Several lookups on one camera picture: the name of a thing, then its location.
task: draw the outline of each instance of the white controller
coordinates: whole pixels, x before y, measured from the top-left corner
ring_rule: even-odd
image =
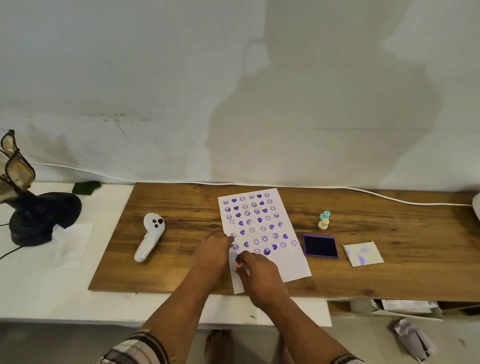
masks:
[[[147,234],[145,234],[143,241],[140,243],[135,256],[135,262],[143,262],[148,254],[152,251],[160,236],[162,236],[165,231],[165,222],[162,217],[158,214],[150,212],[144,217],[144,226],[147,229]]]

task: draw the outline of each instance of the bare foot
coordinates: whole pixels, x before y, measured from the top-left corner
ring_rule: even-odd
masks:
[[[230,330],[213,330],[205,342],[206,364],[231,364],[233,341]]]
[[[295,364],[282,338],[280,338],[280,364]]]

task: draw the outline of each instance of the forearm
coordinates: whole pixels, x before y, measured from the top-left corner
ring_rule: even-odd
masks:
[[[265,312],[280,332],[296,363],[330,364],[348,354],[338,341],[314,323],[290,298]]]
[[[184,363],[195,335],[200,315],[216,279],[193,268],[170,297],[145,322],[164,346],[172,363]]]

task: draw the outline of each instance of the white cable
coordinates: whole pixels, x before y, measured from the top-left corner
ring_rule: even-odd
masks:
[[[95,172],[92,170],[85,170],[80,167],[72,167],[72,166],[64,166],[61,164],[52,164],[52,163],[30,163],[35,166],[48,166],[48,167],[60,167],[60,168],[68,168],[71,170],[79,170],[81,172],[86,172],[86,173],[91,173],[95,174],[97,176],[105,177],[111,180],[116,180],[120,182],[128,182],[128,183],[137,183],[137,182],[144,182],[144,183],[196,183],[196,184],[207,184],[211,186],[227,186],[227,185],[234,185],[234,186],[258,186],[258,184],[254,183],[234,183],[234,182],[227,182],[227,183],[215,183],[215,182],[199,182],[199,181],[129,181],[129,180],[124,180],[122,178],[117,178],[117,177],[111,177],[107,176],[103,173],[100,172]],[[269,184],[266,185],[267,187],[291,187],[291,186],[282,186],[282,185],[275,185],[275,184]],[[472,206],[469,204],[450,204],[446,202],[435,202],[435,203],[421,203],[421,202],[409,202],[409,201],[403,201],[403,200],[398,200],[393,197],[388,197],[388,196],[383,196],[382,194],[377,194],[372,191],[367,191],[367,190],[362,190],[360,188],[354,188],[354,187],[345,187],[345,186],[327,186],[327,187],[319,187],[319,186],[303,186],[301,188],[326,188],[326,189],[341,189],[341,190],[352,190],[352,191],[358,191],[358,192],[365,192],[366,194],[372,194],[374,196],[378,196],[381,198],[386,198],[387,200],[391,201],[396,201],[396,202],[401,202],[403,204],[407,205],[416,205],[416,206]]]

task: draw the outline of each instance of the wooden tabletop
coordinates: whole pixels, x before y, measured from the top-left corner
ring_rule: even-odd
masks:
[[[217,197],[258,186],[137,183],[89,289],[172,292],[190,269],[198,242],[222,231]],[[480,302],[480,223],[471,207],[412,206],[370,194],[331,189],[279,188],[297,237],[335,238],[339,259],[307,257],[312,277],[287,283],[292,296],[371,297]],[[473,194],[408,191],[380,193],[413,202],[471,203]],[[318,216],[331,212],[328,229]],[[166,230],[147,260],[133,255],[148,212]],[[352,267],[342,244],[374,241],[383,264]],[[233,294],[225,269],[213,293]]]

